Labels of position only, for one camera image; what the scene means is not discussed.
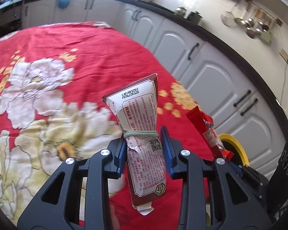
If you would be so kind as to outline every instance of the green rubber band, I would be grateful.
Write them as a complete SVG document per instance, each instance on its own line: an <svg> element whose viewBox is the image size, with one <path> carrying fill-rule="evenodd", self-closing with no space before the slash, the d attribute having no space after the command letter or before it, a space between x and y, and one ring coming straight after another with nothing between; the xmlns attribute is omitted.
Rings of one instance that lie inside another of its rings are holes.
<svg viewBox="0 0 288 230"><path fill-rule="evenodd" d="M130 136L152 136L159 137L158 131L125 131L124 138Z"/></svg>

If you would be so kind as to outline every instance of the wall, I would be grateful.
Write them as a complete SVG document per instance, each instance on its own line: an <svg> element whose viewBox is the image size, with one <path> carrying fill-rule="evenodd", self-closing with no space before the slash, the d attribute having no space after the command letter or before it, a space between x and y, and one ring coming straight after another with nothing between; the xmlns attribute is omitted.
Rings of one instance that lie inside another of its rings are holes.
<svg viewBox="0 0 288 230"><path fill-rule="evenodd" d="M185 6L188 13L190 11L200 12L203 19L199 25L227 43L246 59L265 80L276 98L280 101L286 63L280 56L279 51L281 48L284 48L288 53L287 24L283 23L282 27L278 25L274 26L273 42L268 45L258 38L249 38L242 28L227 27L221 22L221 13L223 11L230 11L232 8L234 9L234 16L240 17L246 7L245 2L241 2L236 7L234 7L234 0L154 0L154 2L171 10L175 10L178 6ZM276 18L278 17L263 5L258 3L257 5ZM288 68L286 70L286 84L282 106L288 113Z"/></svg>

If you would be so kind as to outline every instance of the silver screw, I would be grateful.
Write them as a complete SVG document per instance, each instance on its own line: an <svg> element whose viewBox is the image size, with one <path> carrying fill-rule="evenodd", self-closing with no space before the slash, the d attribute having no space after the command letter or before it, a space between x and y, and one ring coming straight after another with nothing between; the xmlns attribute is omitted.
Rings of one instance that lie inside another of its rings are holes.
<svg viewBox="0 0 288 230"><path fill-rule="evenodd" d="M225 160L222 159L222 158L218 158L217 159L217 163L220 164L220 165L223 165L225 163Z"/></svg>
<svg viewBox="0 0 288 230"><path fill-rule="evenodd" d="M103 149L103 150L100 151L100 154L103 155L103 156L107 156L107 155L110 154L110 151L107 150L107 149Z"/></svg>
<svg viewBox="0 0 288 230"><path fill-rule="evenodd" d="M73 164L73 163L74 163L74 158L71 158L71 157L67 158L67 159L65 160L65 163L66 163L66 164Z"/></svg>
<svg viewBox="0 0 288 230"><path fill-rule="evenodd" d="M188 156L188 155L190 155L190 151L188 151L188 150L182 150L180 153L181 153L183 156Z"/></svg>

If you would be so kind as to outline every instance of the black countertop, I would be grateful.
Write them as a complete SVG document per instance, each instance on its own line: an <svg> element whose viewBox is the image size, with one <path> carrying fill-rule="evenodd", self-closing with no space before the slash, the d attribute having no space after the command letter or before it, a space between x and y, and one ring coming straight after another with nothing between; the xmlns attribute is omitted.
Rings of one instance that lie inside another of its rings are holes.
<svg viewBox="0 0 288 230"><path fill-rule="evenodd" d="M25 0L25 3L34 1L38 0ZM198 25L194 25L193 23L187 21L182 17L174 15L172 11L163 8L158 4L141 2L141 1L132 1L132 0L117 0L117 1L129 3L134 6L138 6L150 10L152 12L155 12L156 14L159 14L179 24L180 26L184 27L185 29L189 30L190 32L200 37L202 40L209 42L211 45L220 50L248 77L248 79L254 84L254 86L266 100L267 104L269 105L271 111L275 115L282 129L286 141L288 142L288 119L283 109L277 103L276 97L274 96L273 92L268 87L266 82L262 79L262 77L255 71L255 69L229 45L227 45L225 42L217 38L209 31L203 29Z"/></svg>

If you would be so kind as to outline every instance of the flower center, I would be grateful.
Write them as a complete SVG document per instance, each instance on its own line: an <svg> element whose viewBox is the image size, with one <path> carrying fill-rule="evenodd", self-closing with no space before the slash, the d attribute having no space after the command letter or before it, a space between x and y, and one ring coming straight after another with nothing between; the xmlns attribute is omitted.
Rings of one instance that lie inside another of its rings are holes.
<svg viewBox="0 0 288 230"><path fill-rule="evenodd" d="M65 161L69 157L77 157L77 151L70 142L61 142L57 145L58 156L61 161Z"/></svg>
<svg viewBox="0 0 288 230"><path fill-rule="evenodd" d="M40 82L40 81L42 81L42 78L38 76L35 76L31 79L31 82Z"/></svg>

